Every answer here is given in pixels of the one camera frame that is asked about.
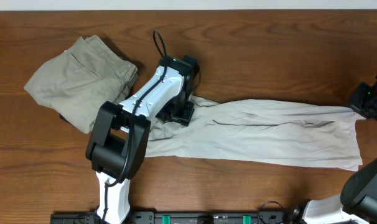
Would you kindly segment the white t-shirt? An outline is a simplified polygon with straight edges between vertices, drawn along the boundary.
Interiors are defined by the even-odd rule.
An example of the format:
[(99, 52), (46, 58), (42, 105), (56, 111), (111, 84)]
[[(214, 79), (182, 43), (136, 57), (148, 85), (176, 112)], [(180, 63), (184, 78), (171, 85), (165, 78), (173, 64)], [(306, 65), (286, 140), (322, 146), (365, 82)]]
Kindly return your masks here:
[(273, 100), (217, 103), (192, 96), (188, 126), (157, 121), (146, 157), (177, 156), (356, 171), (361, 116), (342, 106)]

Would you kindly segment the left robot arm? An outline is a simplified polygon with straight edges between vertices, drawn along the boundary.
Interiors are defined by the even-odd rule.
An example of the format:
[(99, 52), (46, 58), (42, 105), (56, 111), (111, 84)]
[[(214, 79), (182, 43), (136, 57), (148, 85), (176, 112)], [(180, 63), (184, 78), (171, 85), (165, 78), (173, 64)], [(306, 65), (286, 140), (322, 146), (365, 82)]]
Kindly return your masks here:
[(189, 96), (199, 71), (193, 57), (165, 56), (137, 93), (117, 105), (101, 105), (85, 154), (100, 184), (97, 223), (123, 223), (128, 217), (130, 180), (144, 161), (151, 127), (158, 119), (189, 125), (194, 112)]

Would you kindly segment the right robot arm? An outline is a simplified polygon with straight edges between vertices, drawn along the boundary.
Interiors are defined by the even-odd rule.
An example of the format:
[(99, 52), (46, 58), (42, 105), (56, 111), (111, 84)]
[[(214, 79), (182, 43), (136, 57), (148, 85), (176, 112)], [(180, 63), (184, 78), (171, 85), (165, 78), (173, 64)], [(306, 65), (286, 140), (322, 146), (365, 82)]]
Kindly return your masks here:
[[(377, 76), (372, 86), (361, 83), (349, 106), (366, 119), (377, 121)], [(311, 200), (296, 208), (287, 223), (377, 223), (377, 158), (355, 172), (340, 195)]]

